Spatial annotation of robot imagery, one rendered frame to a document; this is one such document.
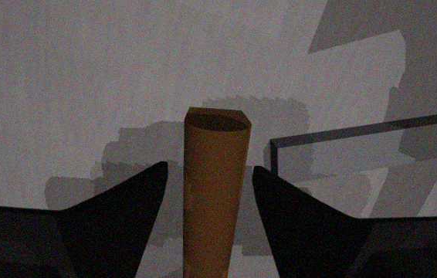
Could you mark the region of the brown cylinder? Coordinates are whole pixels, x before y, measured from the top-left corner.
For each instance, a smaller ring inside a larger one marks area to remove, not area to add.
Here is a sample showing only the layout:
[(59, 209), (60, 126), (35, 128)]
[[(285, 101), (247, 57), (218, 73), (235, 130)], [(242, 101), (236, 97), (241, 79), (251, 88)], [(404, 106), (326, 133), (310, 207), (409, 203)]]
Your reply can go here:
[(242, 110), (186, 113), (183, 278), (228, 278), (251, 129)]

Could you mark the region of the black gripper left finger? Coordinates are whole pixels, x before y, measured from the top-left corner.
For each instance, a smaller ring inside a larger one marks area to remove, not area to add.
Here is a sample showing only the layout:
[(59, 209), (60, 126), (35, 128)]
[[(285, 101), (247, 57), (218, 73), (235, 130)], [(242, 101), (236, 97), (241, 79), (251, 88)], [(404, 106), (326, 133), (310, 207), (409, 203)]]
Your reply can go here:
[(62, 278), (135, 278), (168, 163), (64, 210), (0, 206), (0, 262), (54, 266)]

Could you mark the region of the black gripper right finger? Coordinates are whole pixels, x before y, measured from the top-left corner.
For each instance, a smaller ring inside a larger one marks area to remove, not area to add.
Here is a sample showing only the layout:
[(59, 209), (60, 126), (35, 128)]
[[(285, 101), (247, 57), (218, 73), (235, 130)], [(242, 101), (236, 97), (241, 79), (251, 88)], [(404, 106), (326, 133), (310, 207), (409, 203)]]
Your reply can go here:
[(252, 184), (279, 278), (357, 278), (377, 251), (437, 247), (437, 216), (356, 219), (262, 166)]

